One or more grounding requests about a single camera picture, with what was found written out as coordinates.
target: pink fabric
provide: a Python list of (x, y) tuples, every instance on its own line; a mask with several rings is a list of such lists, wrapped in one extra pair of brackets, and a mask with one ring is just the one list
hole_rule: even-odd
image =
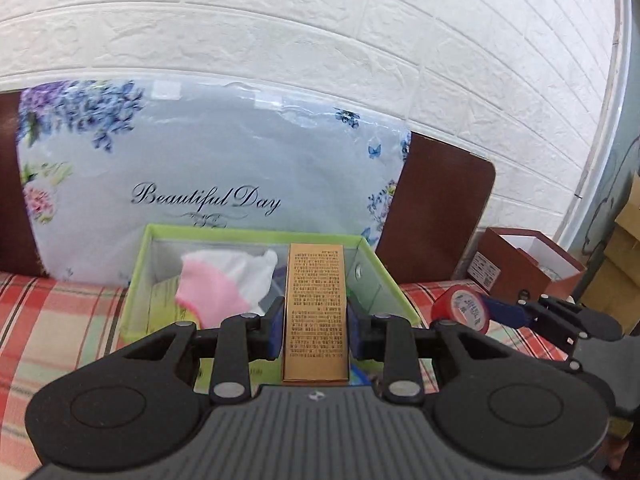
[(183, 261), (175, 302), (198, 317), (200, 328), (217, 328), (223, 319), (251, 310), (224, 272), (190, 259)]

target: light green box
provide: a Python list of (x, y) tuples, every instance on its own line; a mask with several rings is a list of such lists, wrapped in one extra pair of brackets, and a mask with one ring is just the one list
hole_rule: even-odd
[[(370, 314), (395, 314), (407, 318), (413, 326), (420, 325), (420, 317), (411, 303), (361, 236), (149, 224), (122, 313), (120, 337), (123, 343), (130, 344), (147, 335), (151, 288), (180, 274), (184, 254), (217, 248), (241, 250), (257, 256), (272, 249), (278, 255), (279, 267), (287, 264), (289, 245), (295, 243), (342, 245), (347, 288), (364, 309)], [(279, 362), (252, 363), (252, 377), (259, 378), (260, 382), (274, 382), (280, 376), (279, 370)]]

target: checkered cloth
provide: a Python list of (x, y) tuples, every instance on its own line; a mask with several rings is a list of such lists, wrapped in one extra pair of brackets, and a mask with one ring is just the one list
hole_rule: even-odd
[(44, 384), (109, 353), (122, 288), (58, 283), (0, 272), (0, 479), (40, 465), (24, 410)]
[[(401, 285), (405, 296), (411, 301), (411, 304), (420, 314), (422, 323), (429, 326), (431, 322), (431, 307), (433, 303), (445, 293), (445, 291), (453, 285), (466, 285), (473, 290), (483, 294), (482, 289), (472, 280), (461, 280), (457, 282), (436, 282), (436, 283), (411, 283)], [(564, 361), (566, 354), (552, 345), (549, 341), (541, 338), (538, 334), (532, 332), (528, 328), (516, 330), (503, 326), (495, 321), (489, 324), (487, 335), (493, 339), (507, 345), (511, 348), (519, 350), (523, 354), (533, 355), (538, 358), (553, 359), (555, 361)], [(433, 393), (438, 391), (431, 360), (422, 360), (422, 380), (424, 381), (425, 391)]]

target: white brick wall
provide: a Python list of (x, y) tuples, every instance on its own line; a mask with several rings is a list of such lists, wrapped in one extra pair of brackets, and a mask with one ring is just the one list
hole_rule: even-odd
[(123, 68), (315, 90), (486, 156), (497, 181), (481, 224), (553, 235), (613, 32), (614, 0), (0, 0), (0, 90)]

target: tape roll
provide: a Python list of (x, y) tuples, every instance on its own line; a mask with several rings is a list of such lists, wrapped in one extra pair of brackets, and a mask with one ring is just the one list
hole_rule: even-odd
[(450, 319), (486, 334), (491, 318), (478, 293), (468, 286), (454, 285), (435, 301), (431, 319)]

